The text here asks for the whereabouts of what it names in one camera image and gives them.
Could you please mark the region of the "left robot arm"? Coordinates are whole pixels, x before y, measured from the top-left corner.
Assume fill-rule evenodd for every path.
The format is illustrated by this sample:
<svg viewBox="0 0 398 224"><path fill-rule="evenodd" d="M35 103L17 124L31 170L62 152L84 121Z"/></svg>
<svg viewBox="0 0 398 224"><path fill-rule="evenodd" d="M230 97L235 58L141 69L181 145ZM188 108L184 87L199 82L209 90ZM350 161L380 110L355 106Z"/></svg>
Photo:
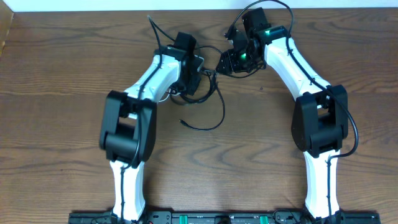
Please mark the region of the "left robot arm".
<svg viewBox="0 0 398 224"><path fill-rule="evenodd" d="M196 44L192 35L179 32L174 44L154 52L135 84L106 97L99 145L114 174L112 223L138 223L144 213L144 165L155 145L157 105L167 90L195 94L204 63L194 53Z"/></svg>

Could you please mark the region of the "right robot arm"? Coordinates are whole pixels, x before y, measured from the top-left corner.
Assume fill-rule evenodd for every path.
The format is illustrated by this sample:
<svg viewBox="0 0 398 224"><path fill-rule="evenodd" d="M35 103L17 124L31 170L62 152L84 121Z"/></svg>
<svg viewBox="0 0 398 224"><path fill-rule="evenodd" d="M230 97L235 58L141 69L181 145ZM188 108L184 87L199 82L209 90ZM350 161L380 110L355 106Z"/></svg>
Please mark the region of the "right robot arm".
<svg viewBox="0 0 398 224"><path fill-rule="evenodd" d="M232 76L260 65L276 71L295 101L291 133L305 158L305 208L313 222L339 223L336 159L348 135L347 92L319 76L296 48L292 29L272 26L263 8L244 9L238 17L245 31L229 27L224 36L233 47L221 54L216 71Z"/></svg>

